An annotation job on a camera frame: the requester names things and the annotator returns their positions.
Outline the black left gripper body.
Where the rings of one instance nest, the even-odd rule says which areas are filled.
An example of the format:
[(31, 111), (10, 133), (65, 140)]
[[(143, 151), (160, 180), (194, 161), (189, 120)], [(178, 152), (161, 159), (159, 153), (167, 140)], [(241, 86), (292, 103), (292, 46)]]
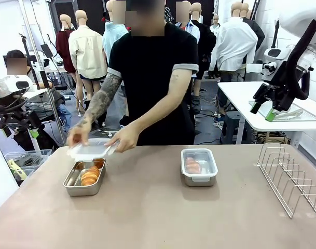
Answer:
[(26, 129), (34, 130), (40, 127), (41, 120), (32, 110), (0, 113), (0, 129), (3, 129), (7, 124), (17, 124)]

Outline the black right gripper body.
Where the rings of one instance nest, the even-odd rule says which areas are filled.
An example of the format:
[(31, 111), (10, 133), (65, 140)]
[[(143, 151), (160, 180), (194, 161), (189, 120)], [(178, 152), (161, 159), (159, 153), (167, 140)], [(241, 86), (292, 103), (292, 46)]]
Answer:
[(259, 89), (253, 96), (254, 101), (262, 103), (272, 102), (272, 108), (277, 111), (288, 111), (294, 98), (289, 95), (287, 87), (279, 87), (273, 85), (261, 84)]

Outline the person's right hand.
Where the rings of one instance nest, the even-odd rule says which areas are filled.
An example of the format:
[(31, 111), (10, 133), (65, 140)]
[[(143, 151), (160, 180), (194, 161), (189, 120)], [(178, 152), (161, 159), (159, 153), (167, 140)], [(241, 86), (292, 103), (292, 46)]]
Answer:
[(72, 148), (78, 144), (88, 145), (91, 123), (87, 120), (81, 120), (74, 125), (68, 132), (67, 145)]

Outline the person's left hand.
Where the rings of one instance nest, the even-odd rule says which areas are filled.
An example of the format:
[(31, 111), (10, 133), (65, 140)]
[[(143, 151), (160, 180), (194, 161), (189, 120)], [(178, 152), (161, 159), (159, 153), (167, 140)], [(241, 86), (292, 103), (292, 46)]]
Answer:
[(118, 143), (115, 152), (122, 153), (133, 149), (137, 144), (138, 138), (139, 131), (137, 128), (128, 125), (119, 130), (107, 143), (105, 143), (105, 146), (114, 146), (114, 144)]

